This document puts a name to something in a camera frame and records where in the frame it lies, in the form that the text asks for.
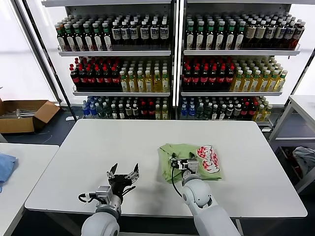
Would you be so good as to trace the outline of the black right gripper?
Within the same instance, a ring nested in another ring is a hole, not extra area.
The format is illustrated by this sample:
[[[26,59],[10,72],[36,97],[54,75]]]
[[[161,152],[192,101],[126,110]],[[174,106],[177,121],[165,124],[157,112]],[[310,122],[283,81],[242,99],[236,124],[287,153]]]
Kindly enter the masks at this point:
[[[190,160],[196,160],[194,153],[189,153]],[[187,170],[188,169],[188,160],[187,159],[178,159],[176,153],[172,153],[170,156],[170,165],[174,169],[178,170]]]

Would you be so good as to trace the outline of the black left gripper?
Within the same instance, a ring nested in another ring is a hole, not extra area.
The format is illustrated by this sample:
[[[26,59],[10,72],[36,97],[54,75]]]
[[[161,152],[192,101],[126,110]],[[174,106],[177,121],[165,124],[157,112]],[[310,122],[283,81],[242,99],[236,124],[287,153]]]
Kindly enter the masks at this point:
[[[123,196],[129,191],[133,190],[135,186],[133,186],[132,179],[138,179],[140,177],[138,163],[135,165],[134,170],[127,174],[118,174],[115,175],[118,163],[113,165],[109,171],[107,171],[107,177],[109,184],[112,188],[112,192],[116,196]]]

